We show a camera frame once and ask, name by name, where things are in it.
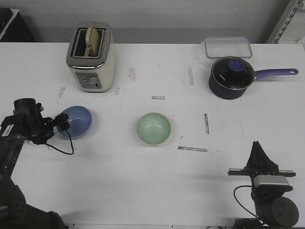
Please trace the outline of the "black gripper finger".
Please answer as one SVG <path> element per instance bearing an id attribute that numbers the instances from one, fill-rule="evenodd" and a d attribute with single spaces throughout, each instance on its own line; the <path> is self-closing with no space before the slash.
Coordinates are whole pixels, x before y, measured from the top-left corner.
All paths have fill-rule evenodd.
<path id="1" fill-rule="evenodd" d="M 257 141 L 253 141 L 251 153 L 244 169 L 256 170 L 258 168 L 258 162 L 256 157 L 256 145 L 257 145 Z"/>
<path id="2" fill-rule="evenodd" d="M 65 113 L 60 113 L 59 115 L 57 115 L 54 119 L 55 123 L 64 123 L 69 119 L 69 116 Z"/>
<path id="3" fill-rule="evenodd" d="M 279 170 L 279 166 L 267 156 L 267 154 L 264 152 L 263 148 L 261 147 L 258 141 L 256 142 L 256 149 L 257 149 L 257 160 L 259 162 L 259 167 L 262 171 Z"/>
<path id="4" fill-rule="evenodd" d="M 61 130 L 68 130 L 70 128 L 69 122 L 65 121 L 61 123 Z"/>

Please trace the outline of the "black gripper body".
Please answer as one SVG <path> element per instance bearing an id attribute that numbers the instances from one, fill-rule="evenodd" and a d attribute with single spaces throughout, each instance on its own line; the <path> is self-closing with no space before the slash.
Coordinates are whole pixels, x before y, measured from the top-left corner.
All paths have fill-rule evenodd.
<path id="1" fill-rule="evenodd" d="M 14 101 L 14 115 L 21 116 L 24 136 L 36 145 L 45 145 L 54 136 L 53 119 L 42 117 L 37 111 L 36 100 L 21 98 Z"/>
<path id="2" fill-rule="evenodd" d="M 259 172 L 248 169 L 230 168 L 230 176 L 249 176 L 251 179 L 251 197 L 255 203 L 264 203 L 281 197 L 284 193 L 293 190 L 288 183 L 288 177 L 296 176 L 292 170 L 278 172 Z"/>

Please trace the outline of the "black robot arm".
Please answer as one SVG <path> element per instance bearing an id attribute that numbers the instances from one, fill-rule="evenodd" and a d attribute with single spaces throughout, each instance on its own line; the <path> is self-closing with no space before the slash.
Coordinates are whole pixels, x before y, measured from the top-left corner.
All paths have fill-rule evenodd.
<path id="1" fill-rule="evenodd" d="M 14 101 L 13 115 L 0 125 L 0 227 L 2 229 L 67 229 L 60 215 L 45 212 L 26 202 L 18 185 L 11 179 L 25 141 L 46 145 L 54 136 L 54 127 L 67 131 L 69 116 L 42 117 L 43 107 L 33 98 Z"/>
<path id="2" fill-rule="evenodd" d="M 251 185 L 238 186 L 233 190 L 236 202 L 253 218 L 235 219 L 234 229 L 293 229 L 299 220 L 296 204 L 284 193 L 293 190 L 288 177 L 296 176 L 292 170 L 280 170 L 270 160 L 258 141 L 254 141 L 247 164 L 242 169 L 228 170 L 230 176 L 249 176 Z M 255 213 L 249 211 L 237 199 L 236 191 L 249 187 Z"/>

